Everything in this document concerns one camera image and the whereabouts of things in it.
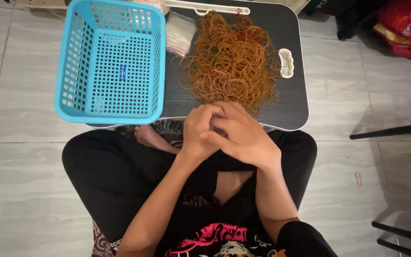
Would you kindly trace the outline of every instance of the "red fabric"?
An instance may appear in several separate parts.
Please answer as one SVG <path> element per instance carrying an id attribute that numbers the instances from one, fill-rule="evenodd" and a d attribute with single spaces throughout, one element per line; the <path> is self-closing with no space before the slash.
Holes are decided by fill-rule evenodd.
<path id="1" fill-rule="evenodd" d="M 390 2 L 377 15 L 377 19 L 386 29 L 411 41 L 411 0 Z M 400 44 L 386 38 L 395 53 L 411 59 L 411 45 Z"/>

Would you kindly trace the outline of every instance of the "tile floor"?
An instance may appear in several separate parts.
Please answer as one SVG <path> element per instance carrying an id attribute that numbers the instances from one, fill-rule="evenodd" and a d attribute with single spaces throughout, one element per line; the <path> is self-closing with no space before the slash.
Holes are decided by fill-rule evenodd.
<path id="1" fill-rule="evenodd" d="M 375 243 L 382 233 L 370 222 L 411 229 L 411 135 L 348 136 L 411 124 L 411 61 L 378 39 L 338 41 L 333 17 L 299 22 L 311 111 L 302 130 L 318 144 L 300 218 L 339 256 L 398 256 Z M 62 27 L 0 0 L 0 256 L 91 254 L 91 219 L 60 158 L 65 142 L 89 128 L 53 109 Z"/>

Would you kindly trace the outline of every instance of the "hand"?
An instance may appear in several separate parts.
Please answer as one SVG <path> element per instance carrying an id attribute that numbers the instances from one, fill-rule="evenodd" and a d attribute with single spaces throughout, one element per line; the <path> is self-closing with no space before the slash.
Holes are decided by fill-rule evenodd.
<path id="1" fill-rule="evenodd" d="M 226 118 L 215 118 L 212 125 L 224 130 L 229 138 L 213 131 L 201 134 L 210 143 L 220 147 L 229 156 L 241 162 L 252 164 L 263 171 L 281 165 L 281 151 L 270 139 L 261 125 L 237 102 L 217 102 Z"/>
<path id="2" fill-rule="evenodd" d="M 213 114 L 225 116 L 220 106 L 201 105 L 191 110 L 183 126 L 183 146 L 179 155 L 186 156 L 187 160 L 194 161 L 197 165 L 219 149 L 217 145 L 200 138 L 202 132 L 210 131 L 210 120 Z"/>

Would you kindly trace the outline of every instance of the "blue plastic basket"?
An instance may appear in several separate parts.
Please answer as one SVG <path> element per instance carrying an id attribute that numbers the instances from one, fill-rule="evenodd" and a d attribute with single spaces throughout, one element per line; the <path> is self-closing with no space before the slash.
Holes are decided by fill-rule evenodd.
<path id="1" fill-rule="evenodd" d="M 55 90 L 64 120 L 149 124 L 161 116 L 166 21 L 153 6 L 73 0 L 68 7 Z"/>

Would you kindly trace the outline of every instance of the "pink graphic print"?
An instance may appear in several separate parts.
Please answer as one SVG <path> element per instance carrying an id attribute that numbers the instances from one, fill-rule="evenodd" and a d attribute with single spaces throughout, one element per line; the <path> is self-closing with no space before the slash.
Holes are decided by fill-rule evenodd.
<path id="1" fill-rule="evenodd" d="M 172 249 L 171 254 L 182 254 L 191 251 L 195 247 L 206 247 L 219 241 L 240 241 L 247 240 L 247 228 L 224 223 L 214 223 L 196 232 L 194 239 L 184 239 L 176 248 Z"/>

